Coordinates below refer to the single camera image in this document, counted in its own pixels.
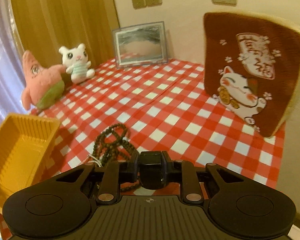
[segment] patrick star plush toy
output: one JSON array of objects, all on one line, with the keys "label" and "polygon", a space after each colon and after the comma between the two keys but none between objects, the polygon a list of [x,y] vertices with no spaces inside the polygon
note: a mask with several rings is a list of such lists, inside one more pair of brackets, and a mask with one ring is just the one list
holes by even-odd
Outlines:
[{"label": "patrick star plush toy", "polygon": [[29,50],[23,54],[22,66],[26,79],[26,88],[21,95],[23,107],[29,110],[33,104],[42,110],[52,106],[65,89],[60,74],[66,72],[66,66],[44,68]]}]

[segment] striped shirt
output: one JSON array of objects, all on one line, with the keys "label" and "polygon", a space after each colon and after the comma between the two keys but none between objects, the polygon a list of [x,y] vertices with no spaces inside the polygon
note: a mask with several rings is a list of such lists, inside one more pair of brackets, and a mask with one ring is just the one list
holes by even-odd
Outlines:
[{"label": "striped shirt", "polygon": [[88,63],[77,63],[74,64],[72,74],[79,77],[85,77],[87,75],[87,71],[88,71]]}]

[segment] orange plastic tray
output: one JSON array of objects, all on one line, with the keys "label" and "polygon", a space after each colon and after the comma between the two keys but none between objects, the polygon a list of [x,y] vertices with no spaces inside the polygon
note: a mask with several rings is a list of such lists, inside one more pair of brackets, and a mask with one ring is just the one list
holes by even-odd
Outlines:
[{"label": "orange plastic tray", "polygon": [[0,126],[0,213],[13,193],[41,179],[60,121],[9,114]]}]

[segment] white wall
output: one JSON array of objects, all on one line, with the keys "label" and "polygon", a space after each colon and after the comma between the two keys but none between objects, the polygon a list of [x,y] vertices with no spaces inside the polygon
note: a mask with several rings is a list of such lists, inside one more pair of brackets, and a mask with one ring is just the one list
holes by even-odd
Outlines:
[{"label": "white wall", "polygon": [[[135,10],[131,0],[115,0],[121,27],[164,21],[172,56],[204,63],[202,17],[205,12],[236,8],[267,13],[300,25],[300,0],[237,0],[236,7],[214,5],[211,0],[162,0],[162,5]],[[300,100],[287,123],[279,190],[290,196],[300,212]]]}]

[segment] table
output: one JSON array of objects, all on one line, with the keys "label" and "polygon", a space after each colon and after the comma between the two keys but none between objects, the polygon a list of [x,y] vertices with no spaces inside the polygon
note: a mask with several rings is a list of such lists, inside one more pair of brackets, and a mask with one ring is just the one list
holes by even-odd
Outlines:
[{"label": "table", "polygon": [[[128,69],[117,69],[114,60],[100,65],[93,79],[72,85],[59,102],[39,114],[62,122],[42,179],[87,161],[95,138],[121,122],[130,129],[128,139],[139,152],[166,150],[171,159],[197,166],[215,162],[275,187],[284,125],[272,138],[263,138],[210,98],[203,81],[203,65],[175,59]],[[139,188],[131,194],[174,194],[177,190],[171,185],[158,191]],[[3,239],[6,231],[1,226]]]}]

